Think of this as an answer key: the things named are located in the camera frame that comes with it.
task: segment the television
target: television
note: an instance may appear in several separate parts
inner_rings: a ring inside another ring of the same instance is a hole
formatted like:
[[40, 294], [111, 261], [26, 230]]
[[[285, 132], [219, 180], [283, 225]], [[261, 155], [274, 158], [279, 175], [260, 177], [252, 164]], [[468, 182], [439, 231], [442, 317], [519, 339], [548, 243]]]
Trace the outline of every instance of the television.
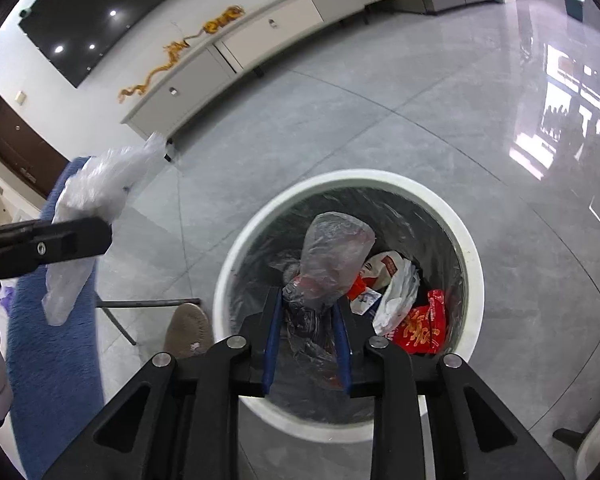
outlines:
[[164, 0], [36, 0], [20, 28], [74, 86], [131, 27]]

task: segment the black plastic liner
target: black plastic liner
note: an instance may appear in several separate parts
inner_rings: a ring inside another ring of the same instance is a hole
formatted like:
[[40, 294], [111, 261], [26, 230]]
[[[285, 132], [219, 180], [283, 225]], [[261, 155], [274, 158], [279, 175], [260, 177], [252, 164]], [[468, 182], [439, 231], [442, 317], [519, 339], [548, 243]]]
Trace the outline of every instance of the black plastic liner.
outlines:
[[[422, 269], [422, 277], [430, 288], [445, 291], [445, 348], [453, 346], [462, 325], [464, 288], [451, 239], [421, 206], [370, 187], [346, 187], [316, 194], [273, 220], [250, 247], [237, 271], [230, 303], [232, 332], [238, 332], [246, 316], [262, 311], [269, 286], [285, 285], [279, 270], [280, 255], [299, 260], [309, 225], [316, 215], [328, 211], [346, 213], [366, 222], [376, 234], [370, 254], [398, 251]], [[331, 371], [335, 377], [337, 366], [328, 356], [320, 357], [318, 364], [305, 354], [294, 353], [283, 327], [276, 375], [267, 399], [293, 415], [315, 422], [352, 424], [371, 420], [373, 400], [349, 399], [337, 381], [325, 381], [325, 372], [328, 375]]]

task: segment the blue rug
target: blue rug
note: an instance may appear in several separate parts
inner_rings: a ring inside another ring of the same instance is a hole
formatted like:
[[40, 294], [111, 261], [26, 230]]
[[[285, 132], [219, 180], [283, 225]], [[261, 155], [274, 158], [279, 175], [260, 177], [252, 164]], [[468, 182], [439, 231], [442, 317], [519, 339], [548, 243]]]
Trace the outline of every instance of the blue rug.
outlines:
[[[87, 158], [70, 162], [40, 218], [51, 220], [65, 181]], [[62, 326], [49, 326], [42, 309], [46, 267], [18, 280], [7, 346], [13, 389], [11, 421], [29, 480], [44, 472], [104, 405], [95, 322], [95, 270]]]

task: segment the metal screw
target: metal screw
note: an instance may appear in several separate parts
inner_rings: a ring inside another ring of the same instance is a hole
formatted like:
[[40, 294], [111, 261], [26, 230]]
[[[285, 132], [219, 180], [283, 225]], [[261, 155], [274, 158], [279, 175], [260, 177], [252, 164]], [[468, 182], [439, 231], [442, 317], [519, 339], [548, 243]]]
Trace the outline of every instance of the metal screw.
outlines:
[[226, 345], [229, 348], [243, 348], [247, 344], [247, 340], [241, 335], [232, 335], [226, 340]]
[[389, 340], [381, 335], [373, 335], [369, 338], [369, 345], [371, 348], [387, 348]]
[[447, 354], [442, 358], [442, 362], [449, 368], [459, 368], [462, 366], [462, 359], [456, 354]]
[[151, 362], [154, 366], [162, 368], [171, 362], [171, 356], [167, 354], [167, 352], [160, 352], [159, 354], [154, 355], [154, 358], [151, 359]]

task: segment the tiled floor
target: tiled floor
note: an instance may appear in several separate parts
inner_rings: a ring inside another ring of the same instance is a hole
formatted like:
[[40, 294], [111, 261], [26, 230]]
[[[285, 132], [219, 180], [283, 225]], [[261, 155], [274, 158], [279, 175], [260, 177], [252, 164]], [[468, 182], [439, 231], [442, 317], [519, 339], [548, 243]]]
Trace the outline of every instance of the tiled floor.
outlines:
[[[406, 175], [478, 247], [472, 366], [573, 478], [574, 453], [551, 433], [600, 409], [600, 34], [537, 0], [379, 15], [304, 42], [220, 101], [116, 223], [101, 295], [193, 295], [209, 312], [232, 241], [278, 192], [343, 168]], [[570, 105], [597, 126], [579, 117], [558, 138], [543, 112]], [[119, 312], [136, 348], [98, 320], [108, 397], [160, 350], [171, 312]], [[247, 410], [240, 423], [261, 479], [368, 478], [368, 444], [299, 442]]]

